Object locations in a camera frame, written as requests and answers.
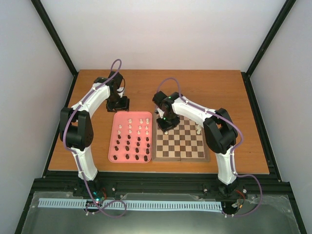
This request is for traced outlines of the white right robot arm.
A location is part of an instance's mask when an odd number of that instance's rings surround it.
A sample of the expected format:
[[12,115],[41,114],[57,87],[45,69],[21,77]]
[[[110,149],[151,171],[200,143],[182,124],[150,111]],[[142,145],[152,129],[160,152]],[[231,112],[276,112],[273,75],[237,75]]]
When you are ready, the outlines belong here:
[[229,197],[238,186],[234,165],[234,146],[238,137],[228,112],[220,108],[212,110],[189,101],[178,92],[167,96],[162,91],[154,94],[153,103],[160,117],[156,120],[163,132],[174,129],[180,117],[186,117],[204,130],[206,144],[215,153],[218,166],[218,189],[223,197]]

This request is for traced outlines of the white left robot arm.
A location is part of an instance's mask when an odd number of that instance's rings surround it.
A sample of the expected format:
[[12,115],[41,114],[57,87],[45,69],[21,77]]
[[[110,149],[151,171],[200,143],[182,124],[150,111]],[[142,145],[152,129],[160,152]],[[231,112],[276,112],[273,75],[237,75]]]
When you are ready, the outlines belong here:
[[89,92],[72,107],[60,112],[59,136],[66,150],[75,159],[78,176],[87,182],[84,190],[90,196],[101,192],[101,183],[96,181],[98,170],[94,164],[91,144],[94,138],[91,118],[103,102],[108,112],[128,111],[130,99],[124,95],[125,83],[120,72],[111,71],[108,78],[98,77]]

